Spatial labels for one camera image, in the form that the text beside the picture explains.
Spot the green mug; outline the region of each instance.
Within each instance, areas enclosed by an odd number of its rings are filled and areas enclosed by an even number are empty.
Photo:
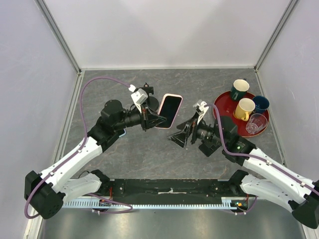
[[[234,81],[230,90],[230,98],[233,101],[240,101],[249,89],[249,84],[246,79],[238,79]]]

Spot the robotic hand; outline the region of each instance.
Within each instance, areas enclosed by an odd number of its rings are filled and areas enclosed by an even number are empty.
[[[222,153],[231,162],[251,169],[265,177],[261,180],[251,174],[238,170],[231,177],[231,190],[240,189],[247,194],[259,196],[276,203],[289,212],[302,224],[317,228],[319,224],[319,181],[298,175],[267,156],[256,145],[237,134],[237,126],[230,117],[219,116],[216,106],[217,120],[214,126],[201,120],[208,107],[200,100],[194,107],[196,113],[188,121],[177,126],[180,132],[172,134],[169,139],[185,148],[191,137],[191,144],[200,139],[199,150],[209,157],[220,146]]]
[[[105,152],[125,132],[126,127],[140,124],[146,131],[166,121],[165,117],[155,112],[159,102],[149,96],[154,94],[153,87],[145,84],[136,89],[131,85],[129,90],[134,92],[131,94],[134,109],[124,109],[118,100],[106,102],[96,124],[78,146],[39,174],[31,171],[25,177],[24,197],[27,205],[29,201],[44,219],[53,217],[64,203],[97,192],[101,185],[105,187],[108,184],[110,179],[100,170],[94,170],[80,179],[69,179],[86,163]]]

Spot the floor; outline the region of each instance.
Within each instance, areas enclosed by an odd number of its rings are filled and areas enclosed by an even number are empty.
[[[249,92],[260,94],[253,69],[86,71],[82,85],[97,76],[112,76],[137,87],[147,82],[150,86],[154,86],[155,97],[159,102],[166,93],[182,95],[183,102],[172,128],[152,128],[147,132],[142,131],[140,126],[128,128],[124,137],[88,163],[79,173],[84,170],[100,169],[110,178],[229,179],[240,168],[239,165],[228,161],[221,154],[221,149],[206,157],[198,149],[199,140],[194,145],[189,145],[187,149],[182,149],[167,140],[167,136],[176,132],[176,125],[193,116],[192,105],[199,99],[213,103],[220,94],[230,90],[236,79],[246,78],[250,84]],[[83,108],[88,128],[95,124],[105,102],[111,99],[120,100],[125,108],[129,108],[132,104],[130,92],[120,84],[100,80],[86,88]],[[204,119],[207,123],[213,123],[211,110]],[[83,134],[83,124],[77,105],[65,153],[81,141]],[[261,135],[251,138],[251,141],[273,159],[281,162],[270,125]]]
[[[165,93],[180,94],[184,100],[174,127],[168,130],[142,131],[135,126],[127,129],[108,151],[92,160],[83,170],[100,169],[110,178],[218,178],[229,179],[240,167],[221,154],[204,156],[199,143],[182,149],[167,136],[175,126],[194,114],[192,105],[199,99],[214,102],[231,88],[236,79],[246,78],[249,92],[260,94],[252,69],[193,70],[109,70],[85,72],[83,84],[97,76],[112,76],[142,86],[154,86],[161,101]],[[84,115],[88,128],[95,124],[106,101],[118,99],[128,108],[130,92],[119,84],[96,81],[84,93]],[[213,123],[211,111],[205,116]],[[83,126],[77,106],[66,150],[68,152],[83,137]],[[281,162],[271,126],[251,141],[273,159]],[[304,239],[300,224],[278,205],[258,200],[246,216],[234,216],[218,210],[140,210],[123,215],[98,216],[90,211],[62,209],[42,225],[39,239]]]

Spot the red tray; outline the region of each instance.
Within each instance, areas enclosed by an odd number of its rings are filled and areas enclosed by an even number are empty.
[[[244,96],[244,98],[249,98],[249,99],[253,99],[255,96],[249,92],[247,92]],[[253,137],[253,136],[256,136],[256,135],[259,135],[261,134],[262,132],[265,131],[265,129],[267,128],[267,126],[260,132],[258,132],[257,134],[250,134],[247,132],[246,130],[246,124],[247,124],[247,121],[243,121],[243,120],[240,120],[240,119],[237,119],[235,118],[234,116],[234,111],[238,105],[238,101],[233,101],[231,98],[230,98],[230,91],[227,91],[227,92],[224,92],[223,94],[221,94],[219,97],[217,97],[217,99],[215,100],[215,103],[214,103],[218,110],[219,110],[219,114],[221,116],[229,116],[232,118],[232,120],[234,121],[234,123],[238,126],[238,134],[240,136],[243,136],[245,138],[248,138],[248,137]],[[263,115],[267,118],[267,121],[269,123],[269,113],[268,113],[268,110],[266,110],[265,112],[263,112]]]

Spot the pink phone case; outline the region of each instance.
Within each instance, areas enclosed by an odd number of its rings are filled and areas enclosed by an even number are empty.
[[[181,98],[181,101],[180,101],[180,103],[179,103],[179,106],[178,106],[178,109],[177,109],[177,111],[176,111],[175,117],[174,117],[174,119],[173,119],[173,121],[172,121],[172,123],[171,123],[171,125],[170,125],[170,127],[169,127],[169,128],[171,128],[171,126],[173,125],[173,123],[174,123],[174,121],[175,121],[175,118],[176,118],[176,116],[177,116],[177,112],[179,111],[179,108],[180,108],[180,106],[181,106],[181,103],[183,102],[183,97],[180,96],[180,95],[174,95],[174,94],[169,94],[169,93],[165,94],[165,95],[163,96],[163,99],[162,99],[161,103],[160,103],[159,110],[158,110],[158,115],[160,114],[161,108],[163,107],[164,101],[165,101],[165,99],[166,99],[167,96],[174,96],[174,97]]]

